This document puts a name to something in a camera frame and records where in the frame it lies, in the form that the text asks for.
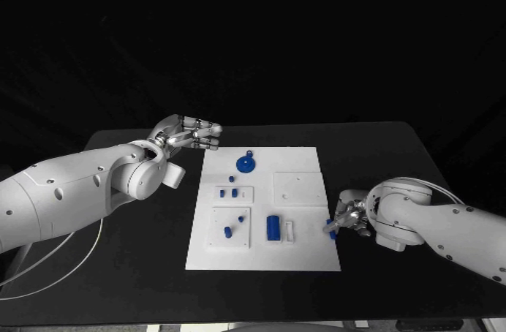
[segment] white robotic arm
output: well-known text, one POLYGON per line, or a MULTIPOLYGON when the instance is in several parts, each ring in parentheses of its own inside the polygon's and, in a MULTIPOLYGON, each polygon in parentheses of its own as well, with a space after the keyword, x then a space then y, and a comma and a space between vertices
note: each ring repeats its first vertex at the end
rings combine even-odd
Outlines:
POLYGON ((431 196, 431 189, 408 178, 382 182, 369 192, 347 190, 322 231, 348 227, 370 236, 369 222, 379 245, 400 252, 426 241, 446 260, 506 284, 506 218, 457 198, 457 204, 431 206, 431 196))
POLYGON ((64 235, 102 219, 184 170, 167 159, 180 147, 217 149, 222 126, 186 116, 162 119, 145 140, 44 160, 0 182, 0 252, 64 235))

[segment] cable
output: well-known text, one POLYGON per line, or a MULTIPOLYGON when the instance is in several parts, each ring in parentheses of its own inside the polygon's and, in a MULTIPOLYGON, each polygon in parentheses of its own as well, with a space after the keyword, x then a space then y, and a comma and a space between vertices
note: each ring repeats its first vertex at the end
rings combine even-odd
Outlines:
MULTIPOLYGON (((95 249, 95 246, 96 246, 96 243, 98 243, 98 240, 99 240, 99 234, 102 233, 102 224, 103 224, 103 219, 99 219, 99 229, 98 229, 98 233, 96 233, 96 239, 95 239, 95 243, 92 244, 92 248, 89 249, 89 252, 86 254, 86 256, 83 257, 82 261, 79 262, 79 264, 76 265, 76 267, 69 271, 69 273, 60 278, 57 279, 57 281, 54 281, 50 285, 44 286, 41 289, 36 290, 34 292, 31 293, 27 293, 27 294, 23 294, 23 295, 17 295, 15 297, 8 297, 8 298, 0 298, 0 301, 8 301, 11 299, 18 299, 18 298, 24 298, 27 297, 28 295, 31 294, 36 294, 38 292, 41 292, 43 290, 46 290, 47 288, 50 288, 54 284, 60 283, 72 274, 72 272, 80 267, 80 265, 85 263, 89 255, 92 254, 92 250, 95 249)), ((69 234, 67 238, 64 239, 64 241, 60 243, 60 245, 54 248, 53 252, 59 249, 59 247, 63 245, 63 243, 67 241, 67 239, 72 237, 73 233, 69 234)), ((28 269, 31 269, 38 263, 41 263, 41 261, 50 256, 50 255, 46 255, 24 271, 27 272, 28 269)))
POLYGON ((451 193, 449 190, 446 190, 445 188, 442 188, 441 186, 438 186, 436 184, 429 183, 428 181, 423 181, 418 178, 410 178, 410 177, 396 177, 396 180, 405 180, 405 181, 413 181, 418 182, 421 184, 423 184, 425 186, 428 186, 429 188, 433 188, 436 191, 439 191, 451 200, 455 204, 464 204, 464 202, 461 201, 461 199, 455 196, 454 193, 451 193))
POLYGON ((70 237, 73 236, 72 232, 67 236, 66 239, 60 242, 59 246, 49 252, 49 254, 30 266, 27 267, 20 273, 15 273, 15 275, 13 275, 5 281, 0 282, 0 287, 7 284, 8 282, 11 282, 17 277, 23 276, 57 251, 57 249, 63 246, 63 244, 66 243, 66 241, 70 239, 70 237))

